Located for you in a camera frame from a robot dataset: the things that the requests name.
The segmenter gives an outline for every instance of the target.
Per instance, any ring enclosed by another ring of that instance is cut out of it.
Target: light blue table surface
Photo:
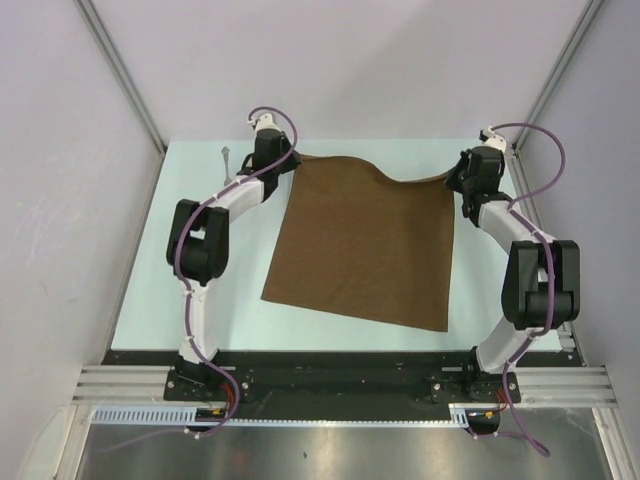
[[[397,180],[415,180],[449,170],[474,139],[307,140],[298,151],[352,155],[374,163]],[[172,275],[165,251],[176,203],[203,201],[223,186],[221,150],[230,149],[236,172],[252,141],[172,142],[160,175],[112,343],[114,350],[173,350],[185,336],[183,286]],[[500,292],[507,255],[486,233],[463,218],[456,200],[449,330],[410,327],[307,310],[260,299],[284,216],[292,174],[278,190],[233,223],[229,264],[210,304],[220,322],[220,347],[234,350],[468,350],[483,341],[501,317]],[[502,189],[514,195],[508,173]],[[555,332],[533,349],[557,351]]]

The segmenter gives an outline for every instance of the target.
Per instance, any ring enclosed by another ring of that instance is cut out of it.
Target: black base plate
[[[468,359],[469,352],[220,352],[214,362],[233,367],[227,371],[240,390],[236,418],[420,421],[449,420],[448,403],[497,402],[500,376],[480,376],[470,389],[461,373]],[[509,382],[519,402],[513,374]],[[195,383],[171,370],[164,398],[211,402],[226,395],[219,384]]]

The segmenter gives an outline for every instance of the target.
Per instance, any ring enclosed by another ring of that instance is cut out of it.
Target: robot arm
[[[502,288],[504,316],[475,349],[479,372],[498,374],[527,338],[535,340],[533,334],[544,328],[550,299],[541,239],[550,246],[556,273],[553,329],[575,319],[580,310],[580,252],[575,242],[556,240],[510,206],[511,198],[499,191],[506,141],[490,128],[480,139],[481,146],[462,152],[446,185],[462,194],[463,215],[509,254]],[[515,368],[515,362],[509,368]]]
[[[212,206],[206,207],[198,215],[185,239],[180,259],[183,275],[192,280],[192,302],[189,311],[192,338],[198,350],[208,359],[212,359],[218,352],[217,331],[220,325],[211,322],[206,316],[206,305],[214,296],[218,278],[227,266],[229,226],[251,207],[269,198],[278,187],[279,175],[294,170],[300,164],[299,154],[293,152],[284,163],[260,174],[261,170],[282,158],[291,148],[291,144],[286,134],[276,125],[271,113],[252,120],[250,125],[256,132],[254,152],[247,155],[241,171],[231,182],[234,185],[225,187],[225,195],[220,195]],[[247,179],[249,175],[256,174],[255,178]],[[199,206],[199,202],[192,200],[181,200],[176,206],[167,247],[167,262],[171,266],[174,266],[176,260],[180,235],[188,219]],[[190,339],[185,338],[180,347],[176,370],[179,370],[179,374],[197,381],[198,377],[206,376],[210,372],[208,369],[200,368],[201,361],[193,351]]]

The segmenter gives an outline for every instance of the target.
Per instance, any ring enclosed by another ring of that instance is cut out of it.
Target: gray wall
[[[586,0],[96,0],[164,138],[467,138],[528,112]]]
[[[538,205],[545,225],[582,251],[578,338],[608,367],[640,458],[640,2],[607,2],[541,119],[564,141],[566,174]],[[553,144],[523,151],[532,186],[557,169]]]
[[[102,346],[160,165],[73,2],[0,3],[0,478]]]

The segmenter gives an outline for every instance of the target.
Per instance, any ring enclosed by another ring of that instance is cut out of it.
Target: fabric
[[[263,300],[446,332],[453,192],[354,157],[305,157]]]

